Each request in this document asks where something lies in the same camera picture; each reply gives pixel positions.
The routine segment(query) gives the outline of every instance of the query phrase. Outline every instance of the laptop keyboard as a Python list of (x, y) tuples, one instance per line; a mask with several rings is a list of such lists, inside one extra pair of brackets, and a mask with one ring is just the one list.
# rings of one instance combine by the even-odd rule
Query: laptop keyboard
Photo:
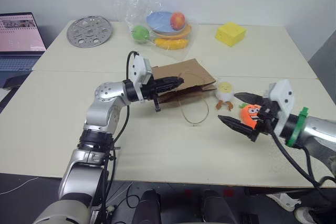
[(37, 59), (0, 58), (0, 71), (30, 71)]

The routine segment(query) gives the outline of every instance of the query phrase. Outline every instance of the green ring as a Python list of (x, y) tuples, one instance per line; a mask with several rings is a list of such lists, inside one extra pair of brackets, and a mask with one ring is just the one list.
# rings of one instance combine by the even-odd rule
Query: green ring
[(292, 136), (290, 137), (290, 139), (286, 142), (286, 145), (289, 146), (289, 147), (293, 147), (295, 142), (296, 142), (296, 139), (298, 138), (300, 132), (301, 132), (301, 129), (304, 125), (304, 122), (306, 120), (306, 117), (308, 115), (308, 108), (306, 107), (303, 107), (303, 109), (300, 111), (300, 114), (299, 114), (299, 120), (296, 124), (296, 127), (292, 133)]

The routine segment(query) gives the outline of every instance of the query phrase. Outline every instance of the laptop screen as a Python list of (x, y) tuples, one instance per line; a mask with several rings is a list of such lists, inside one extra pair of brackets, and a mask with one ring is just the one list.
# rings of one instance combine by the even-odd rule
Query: laptop screen
[(45, 50), (32, 13), (0, 14), (0, 52)]

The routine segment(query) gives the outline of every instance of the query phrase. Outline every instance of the red apple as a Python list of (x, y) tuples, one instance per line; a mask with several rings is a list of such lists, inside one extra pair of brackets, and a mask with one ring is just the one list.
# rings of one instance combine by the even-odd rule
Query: red apple
[(183, 13), (173, 13), (170, 18), (170, 25), (174, 30), (180, 30), (184, 27), (185, 18)]

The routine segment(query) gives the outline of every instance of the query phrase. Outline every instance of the table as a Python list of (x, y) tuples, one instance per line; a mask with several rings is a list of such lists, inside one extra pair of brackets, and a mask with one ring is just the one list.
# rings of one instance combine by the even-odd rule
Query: table
[[(85, 113), (96, 87), (106, 81), (121, 81), (124, 73), (34, 71), (0, 114), (2, 155), (0, 172), (61, 177), (78, 143)], [(277, 78), (226, 77), (237, 92), (263, 94)], [(311, 115), (336, 119), (336, 106), (319, 80), (291, 79), (296, 103)], [(215, 110), (216, 98), (207, 93), (208, 118), (198, 126), (187, 123), (177, 104), (163, 104), (155, 112), (153, 102), (131, 105), (129, 124), (118, 140), (116, 179), (267, 187), (311, 187), (277, 150), (269, 136), (256, 143), (226, 127)], [(183, 104), (186, 115), (197, 120), (206, 113), (200, 99)], [(123, 109), (117, 131), (125, 118)], [(303, 151), (289, 149), (305, 167)], [(312, 166), (319, 179), (331, 175), (318, 160)]]
[[(126, 25), (120, 22), (111, 23), (113, 34), (104, 44), (77, 48), (66, 38), (71, 23), (50, 45), (33, 70), (125, 72), (125, 58), (131, 50), (137, 50), (148, 58), (152, 66), (183, 60), (178, 52), (169, 57), (163, 55), (163, 49), (135, 43)], [(316, 78), (284, 27), (244, 26), (247, 28), (246, 37), (233, 47), (215, 39), (218, 27), (196, 27), (195, 40), (189, 46), (185, 59), (196, 58), (214, 76)]]

